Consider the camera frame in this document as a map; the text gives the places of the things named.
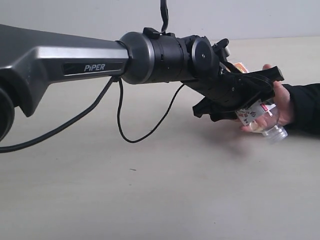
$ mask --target clear plastic bottle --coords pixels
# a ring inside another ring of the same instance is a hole
[[[243,125],[248,126],[253,133],[260,133],[269,143],[277,143],[288,136],[284,127],[278,125],[279,111],[274,103],[257,101],[248,109],[236,112]]]

